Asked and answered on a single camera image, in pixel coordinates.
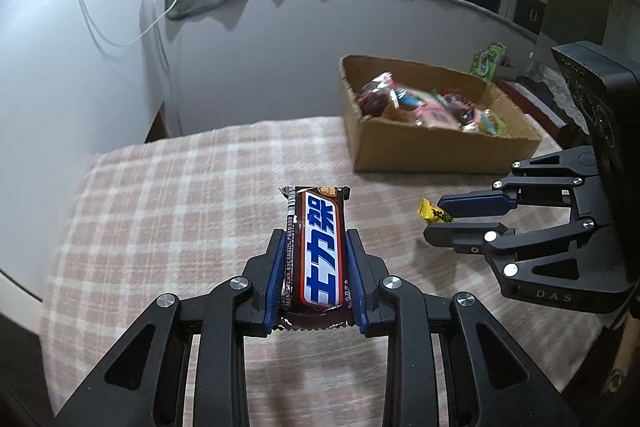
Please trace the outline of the yellow candy wrapper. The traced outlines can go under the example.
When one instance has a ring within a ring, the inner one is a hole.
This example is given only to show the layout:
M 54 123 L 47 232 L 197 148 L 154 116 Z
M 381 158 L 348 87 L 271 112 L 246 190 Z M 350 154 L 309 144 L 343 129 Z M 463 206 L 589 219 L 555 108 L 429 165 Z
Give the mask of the yellow candy wrapper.
M 424 198 L 420 202 L 418 211 L 416 212 L 428 225 L 433 223 L 450 223 L 454 221 L 454 218 L 450 214 L 433 204 L 427 198 Z

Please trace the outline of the brown Snickers bar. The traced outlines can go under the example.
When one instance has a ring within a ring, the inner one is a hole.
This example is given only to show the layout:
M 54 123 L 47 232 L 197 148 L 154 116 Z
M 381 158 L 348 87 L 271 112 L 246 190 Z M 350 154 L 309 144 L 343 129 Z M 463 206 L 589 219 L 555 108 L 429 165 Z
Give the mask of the brown Snickers bar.
M 281 188 L 288 201 L 280 326 L 293 331 L 352 324 L 344 206 L 348 186 Z

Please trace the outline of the colourful candy packet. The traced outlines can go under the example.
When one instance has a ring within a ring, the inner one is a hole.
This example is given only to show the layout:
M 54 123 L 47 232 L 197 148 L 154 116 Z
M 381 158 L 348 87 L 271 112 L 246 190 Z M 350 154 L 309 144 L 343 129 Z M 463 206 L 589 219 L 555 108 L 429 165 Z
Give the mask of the colourful candy packet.
M 476 108 L 471 120 L 462 126 L 462 131 L 497 136 L 506 131 L 506 124 L 491 109 Z

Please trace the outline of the red dates snack pack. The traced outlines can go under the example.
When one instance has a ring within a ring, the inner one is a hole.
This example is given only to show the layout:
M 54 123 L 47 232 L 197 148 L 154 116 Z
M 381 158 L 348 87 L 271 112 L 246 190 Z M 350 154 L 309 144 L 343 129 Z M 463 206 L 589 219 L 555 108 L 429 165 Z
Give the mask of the red dates snack pack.
M 456 92 L 440 91 L 437 92 L 437 98 L 461 126 L 471 124 L 475 120 L 476 105 L 464 96 Z

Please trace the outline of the pink bread package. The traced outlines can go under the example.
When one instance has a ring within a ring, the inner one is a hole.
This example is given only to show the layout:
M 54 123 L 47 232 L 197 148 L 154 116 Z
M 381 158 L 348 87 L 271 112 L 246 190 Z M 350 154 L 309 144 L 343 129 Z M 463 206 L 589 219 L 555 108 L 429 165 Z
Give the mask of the pink bread package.
M 399 110 L 402 119 L 408 124 L 428 129 L 460 129 L 457 119 L 430 94 L 406 94 L 399 100 Z

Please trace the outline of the cardboard box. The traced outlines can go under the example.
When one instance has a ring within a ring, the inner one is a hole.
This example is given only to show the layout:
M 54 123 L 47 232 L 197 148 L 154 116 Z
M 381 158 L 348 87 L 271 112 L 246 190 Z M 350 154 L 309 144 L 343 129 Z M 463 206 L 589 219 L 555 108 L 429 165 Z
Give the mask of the cardboard box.
M 390 74 L 407 88 L 449 91 L 490 109 L 506 129 L 497 135 L 366 116 L 357 94 L 375 77 Z M 397 58 L 346 55 L 340 78 L 352 167 L 359 172 L 506 173 L 512 162 L 532 157 L 541 135 L 500 89 L 465 72 Z

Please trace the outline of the red clear snack pack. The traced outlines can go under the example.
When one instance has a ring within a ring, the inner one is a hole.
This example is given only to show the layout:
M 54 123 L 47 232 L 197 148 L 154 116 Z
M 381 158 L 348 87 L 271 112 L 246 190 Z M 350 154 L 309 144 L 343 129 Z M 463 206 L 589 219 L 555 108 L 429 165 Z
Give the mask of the red clear snack pack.
M 363 116 L 382 117 L 399 108 L 395 92 L 396 82 L 390 72 L 382 72 L 369 81 L 356 95 Z

